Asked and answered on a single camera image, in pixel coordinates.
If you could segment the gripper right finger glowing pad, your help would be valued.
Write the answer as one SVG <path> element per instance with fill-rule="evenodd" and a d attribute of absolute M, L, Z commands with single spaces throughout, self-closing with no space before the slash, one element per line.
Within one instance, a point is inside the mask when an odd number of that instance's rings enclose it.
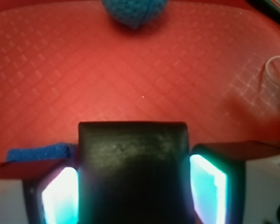
<path fill-rule="evenodd" d="M 202 224 L 280 224 L 280 143 L 202 143 L 189 161 Z"/>

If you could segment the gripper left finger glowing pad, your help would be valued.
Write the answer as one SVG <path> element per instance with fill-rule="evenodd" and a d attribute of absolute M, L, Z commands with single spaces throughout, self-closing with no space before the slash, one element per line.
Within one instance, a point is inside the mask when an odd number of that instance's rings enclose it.
<path fill-rule="evenodd" d="M 67 161 L 0 162 L 0 224 L 77 224 L 78 172 Z"/>

